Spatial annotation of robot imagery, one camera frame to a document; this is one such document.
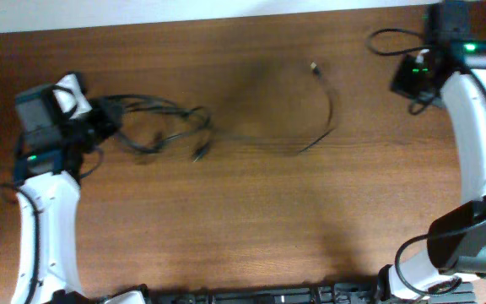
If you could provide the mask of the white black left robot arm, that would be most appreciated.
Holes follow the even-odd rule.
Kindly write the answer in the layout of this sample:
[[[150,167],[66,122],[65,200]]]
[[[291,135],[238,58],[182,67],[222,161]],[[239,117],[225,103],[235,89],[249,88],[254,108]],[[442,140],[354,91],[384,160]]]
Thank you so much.
[[[122,126],[123,107],[86,100],[79,86],[43,84],[19,93],[23,126],[13,181],[19,202],[19,275],[13,303],[47,303],[55,293],[79,293],[75,220],[84,155]]]

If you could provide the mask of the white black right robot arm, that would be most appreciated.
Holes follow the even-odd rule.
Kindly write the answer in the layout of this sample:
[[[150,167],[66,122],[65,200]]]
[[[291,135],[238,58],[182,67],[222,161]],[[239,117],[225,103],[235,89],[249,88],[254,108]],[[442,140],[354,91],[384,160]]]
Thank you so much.
[[[420,40],[402,51],[391,91],[409,99],[412,115],[430,106],[447,111],[462,203],[418,237],[419,253],[396,256],[380,271],[378,303],[456,303],[463,288],[486,279],[486,41],[473,38],[464,1],[430,5]]]

